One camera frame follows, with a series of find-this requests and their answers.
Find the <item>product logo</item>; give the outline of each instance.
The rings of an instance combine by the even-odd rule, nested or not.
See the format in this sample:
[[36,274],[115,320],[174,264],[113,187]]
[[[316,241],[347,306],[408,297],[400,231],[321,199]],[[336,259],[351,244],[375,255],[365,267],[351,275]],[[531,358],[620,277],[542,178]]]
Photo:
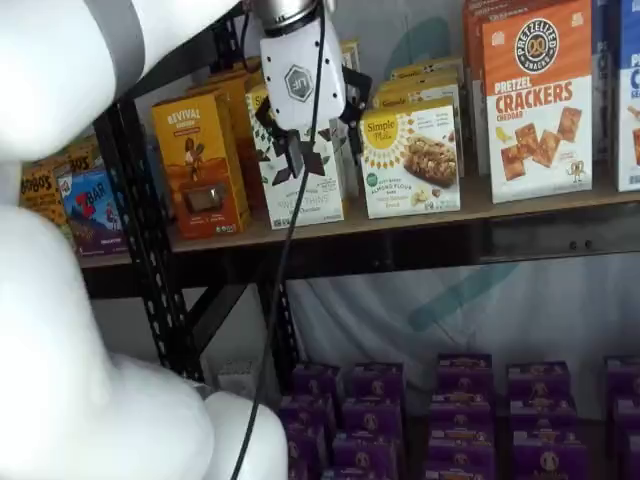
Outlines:
[[527,23],[516,37],[516,60],[525,72],[544,72],[555,60],[560,47],[553,23],[536,18]]
[[299,102],[306,102],[313,92],[313,80],[311,73],[306,68],[294,65],[284,76],[289,96]]

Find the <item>orange box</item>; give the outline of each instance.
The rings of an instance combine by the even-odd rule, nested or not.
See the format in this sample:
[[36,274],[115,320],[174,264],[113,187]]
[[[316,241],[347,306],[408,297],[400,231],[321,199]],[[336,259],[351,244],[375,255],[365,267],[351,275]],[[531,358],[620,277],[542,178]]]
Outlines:
[[228,95],[209,92],[168,100],[155,105],[152,114],[182,235],[242,232],[249,208]]
[[[494,202],[591,188],[591,2],[519,8],[482,24]],[[503,161],[514,143],[517,177]]]
[[206,84],[191,87],[188,95],[211,92],[213,90],[224,91],[229,95],[229,112],[231,125],[236,142],[236,150],[240,159],[240,168],[244,178],[247,200],[251,209],[260,209],[266,206],[264,190],[260,176],[260,167],[253,145],[253,134],[249,112],[245,104],[244,96],[255,85],[262,83],[262,72],[247,74],[244,70],[227,72],[209,77]]

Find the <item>pretzelized logo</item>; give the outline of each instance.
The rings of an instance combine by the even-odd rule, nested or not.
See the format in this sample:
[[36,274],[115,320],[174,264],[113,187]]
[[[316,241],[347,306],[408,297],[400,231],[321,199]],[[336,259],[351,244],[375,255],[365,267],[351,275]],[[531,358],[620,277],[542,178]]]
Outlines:
[[560,47],[558,30],[553,23],[536,18],[527,23],[516,37],[516,60],[525,72],[544,72],[555,60]]

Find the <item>white box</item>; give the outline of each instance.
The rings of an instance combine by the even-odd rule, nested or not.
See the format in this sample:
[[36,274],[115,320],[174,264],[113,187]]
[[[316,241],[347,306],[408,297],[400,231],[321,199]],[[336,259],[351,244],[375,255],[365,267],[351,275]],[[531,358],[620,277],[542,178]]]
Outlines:
[[360,128],[369,218],[460,209],[451,98],[370,110]]
[[[271,227],[287,228],[300,190],[303,171],[298,178],[287,175],[287,161],[284,153],[278,152],[281,154],[276,155],[273,139],[255,117],[256,111],[266,96],[267,89],[264,85],[255,87],[246,95],[247,108],[251,119],[253,141],[260,162]],[[325,174],[309,175],[296,225],[313,225],[344,219],[343,200],[346,189],[337,122],[339,120],[318,124],[313,151],[320,155]],[[309,140],[310,130],[309,127],[300,129],[301,141]]]

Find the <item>black wire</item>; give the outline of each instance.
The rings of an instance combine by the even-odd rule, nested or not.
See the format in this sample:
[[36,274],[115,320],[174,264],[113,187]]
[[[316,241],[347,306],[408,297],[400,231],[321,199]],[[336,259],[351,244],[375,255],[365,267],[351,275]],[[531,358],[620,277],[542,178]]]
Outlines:
[[[315,145],[316,139],[316,129],[318,126],[318,106],[320,104],[320,81],[322,78],[322,59],[324,58],[324,37],[325,37],[325,12],[324,12],[324,0],[320,0],[318,2],[318,13],[320,15],[320,45],[318,48],[318,65],[316,69],[316,81],[315,81],[315,92],[313,97],[313,114],[311,116],[311,149]],[[245,33],[245,27],[243,26],[243,37]],[[307,168],[304,169],[304,173],[302,175],[302,181],[300,182],[300,190],[298,192],[298,198],[296,199],[296,205],[293,209],[293,213],[291,215],[291,223],[289,224],[289,228],[287,230],[287,235],[285,237],[284,246],[282,248],[282,253],[280,255],[280,263],[278,264],[278,270],[276,271],[276,279],[275,284],[273,286],[273,294],[271,295],[271,305],[269,307],[269,319],[267,320],[267,338],[265,339],[264,348],[262,350],[262,360],[260,363],[260,372],[258,376],[258,385],[256,388],[256,395],[253,398],[253,405],[251,406],[251,414],[249,415],[249,424],[247,425],[247,430],[244,435],[244,439],[242,441],[242,446],[240,447],[240,453],[238,454],[238,460],[236,461],[236,466],[233,470],[233,474],[231,475],[231,480],[237,480],[240,475],[240,469],[242,468],[242,463],[244,462],[244,458],[247,454],[247,449],[249,448],[249,442],[251,441],[251,435],[253,434],[253,427],[255,426],[256,416],[258,414],[258,406],[260,404],[260,400],[262,399],[263,390],[265,386],[266,380],[266,364],[267,359],[269,358],[269,354],[271,352],[271,339],[273,338],[273,334],[275,331],[275,320],[276,320],[276,308],[278,306],[278,296],[280,294],[280,284],[284,279],[284,271],[287,265],[287,257],[289,255],[289,249],[291,248],[291,239],[293,237],[293,231],[296,227],[296,221],[298,220],[298,214],[300,213],[300,208],[302,207],[302,198],[304,197],[304,191],[307,187],[307,180],[309,179],[309,170]]]
[[244,12],[244,21],[242,22],[242,33],[240,33],[240,56],[242,57],[242,66],[247,73],[253,74],[260,70],[261,65],[258,63],[254,69],[249,68],[247,58],[244,56],[244,41],[247,38],[247,29],[249,28],[249,10]]

